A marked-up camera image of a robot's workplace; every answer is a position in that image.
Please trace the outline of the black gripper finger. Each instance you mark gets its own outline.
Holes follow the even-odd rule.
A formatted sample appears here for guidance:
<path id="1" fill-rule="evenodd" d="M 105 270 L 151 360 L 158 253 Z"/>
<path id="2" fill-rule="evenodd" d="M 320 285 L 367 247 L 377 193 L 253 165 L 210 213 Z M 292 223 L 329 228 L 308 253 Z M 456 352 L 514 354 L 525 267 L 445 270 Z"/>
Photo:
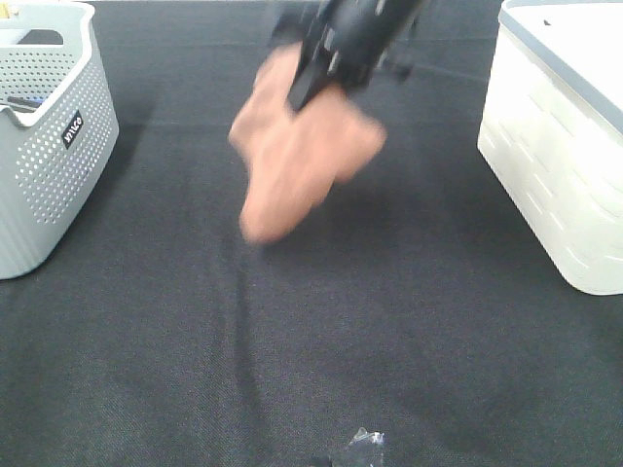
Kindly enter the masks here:
<path id="1" fill-rule="evenodd" d="M 300 63 L 287 94 L 287 103 L 294 113 L 299 113 L 332 84 L 333 78 L 329 72 L 328 61 Z"/>

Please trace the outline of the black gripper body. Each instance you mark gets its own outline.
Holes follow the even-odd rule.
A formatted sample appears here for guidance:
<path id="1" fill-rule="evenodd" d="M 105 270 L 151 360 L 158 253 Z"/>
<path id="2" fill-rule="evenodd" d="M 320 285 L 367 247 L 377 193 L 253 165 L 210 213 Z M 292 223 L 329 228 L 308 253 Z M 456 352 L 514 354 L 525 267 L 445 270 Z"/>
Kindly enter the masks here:
<path id="1" fill-rule="evenodd" d="M 358 88 L 378 69 L 405 80 L 412 66 L 389 49 L 403 31 L 415 27 L 423 7 L 423 1 L 324 2 L 301 19 L 297 84 L 311 88 L 335 80 Z"/>

